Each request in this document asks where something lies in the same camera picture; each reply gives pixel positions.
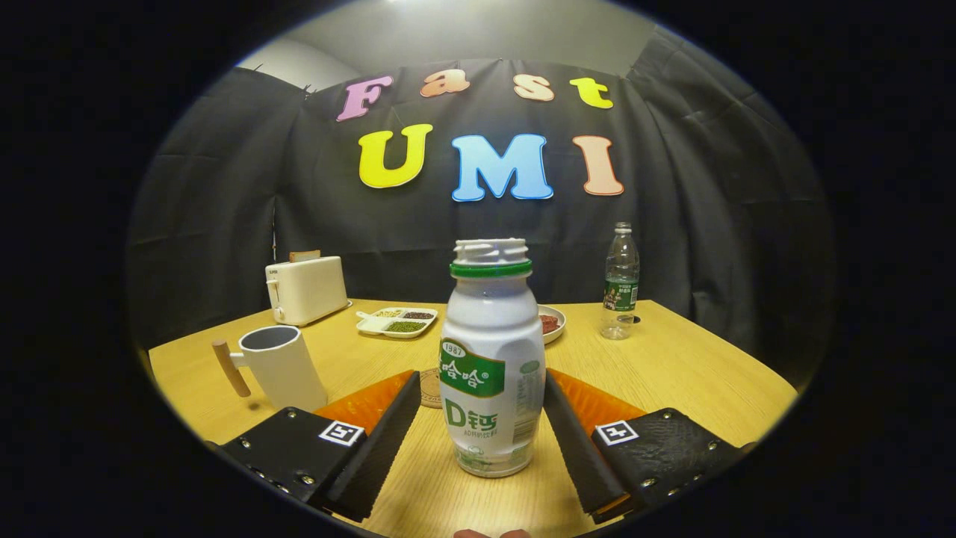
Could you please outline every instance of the red beans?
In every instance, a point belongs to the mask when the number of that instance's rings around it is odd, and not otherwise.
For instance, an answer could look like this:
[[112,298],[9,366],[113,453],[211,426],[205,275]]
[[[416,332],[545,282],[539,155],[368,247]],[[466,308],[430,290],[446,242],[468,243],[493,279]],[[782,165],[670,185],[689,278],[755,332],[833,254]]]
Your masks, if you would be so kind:
[[555,316],[546,316],[544,314],[540,314],[538,317],[541,318],[542,334],[548,334],[553,330],[557,330],[558,325],[557,318]]

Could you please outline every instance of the white bottle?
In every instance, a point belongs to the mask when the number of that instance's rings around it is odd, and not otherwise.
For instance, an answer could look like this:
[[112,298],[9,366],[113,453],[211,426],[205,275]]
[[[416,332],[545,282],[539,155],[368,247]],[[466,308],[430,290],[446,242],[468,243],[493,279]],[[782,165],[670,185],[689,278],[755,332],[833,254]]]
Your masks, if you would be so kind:
[[544,403],[544,337],[524,239],[456,241],[439,391],[458,464],[503,477],[532,459]]
[[600,334],[610,340],[623,340],[630,335],[634,323],[641,258],[631,238],[630,222],[615,224],[614,234],[604,264],[604,309]]

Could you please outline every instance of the finger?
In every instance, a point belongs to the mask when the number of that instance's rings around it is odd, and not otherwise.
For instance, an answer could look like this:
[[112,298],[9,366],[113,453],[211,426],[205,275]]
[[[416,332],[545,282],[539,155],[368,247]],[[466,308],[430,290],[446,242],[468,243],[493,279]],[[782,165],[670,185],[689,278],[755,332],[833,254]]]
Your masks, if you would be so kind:
[[465,528],[462,530],[456,530],[454,534],[451,535],[451,538],[491,538],[486,536],[481,532],[476,530],[471,530],[470,528]]

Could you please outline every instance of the divided plate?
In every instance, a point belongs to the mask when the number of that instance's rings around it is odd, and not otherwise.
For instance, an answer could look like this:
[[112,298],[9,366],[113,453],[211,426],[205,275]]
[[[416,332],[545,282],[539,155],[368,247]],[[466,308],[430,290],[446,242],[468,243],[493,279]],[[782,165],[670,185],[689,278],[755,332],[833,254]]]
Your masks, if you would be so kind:
[[[394,316],[380,316],[378,314],[392,314]],[[405,318],[404,316],[409,313],[423,313],[431,314],[431,318],[427,320],[418,320],[414,318]],[[364,312],[356,312],[356,315],[362,318],[362,321],[358,322],[356,328],[366,334],[384,334],[385,336],[390,336],[392,338],[415,338],[416,336],[425,332],[431,324],[438,319],[438,310],[432,310],[431,308],[412,308],[412,307],[389,307],[382,308],[381,310],[376,310],[371,314],[366,314]],[[423,324],[418,330],[411,332],[397,332],[392,330],[387,330],[387,328],[395,322],[412,322]]]

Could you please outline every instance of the cork coaster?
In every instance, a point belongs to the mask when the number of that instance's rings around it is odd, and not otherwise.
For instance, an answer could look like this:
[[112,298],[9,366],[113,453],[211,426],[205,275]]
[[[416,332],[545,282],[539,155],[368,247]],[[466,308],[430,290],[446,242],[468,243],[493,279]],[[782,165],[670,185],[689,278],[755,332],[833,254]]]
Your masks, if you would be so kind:
[[442,397],[438,392],[438,369],[425,370],[421,373],[422,405],[442,409]]

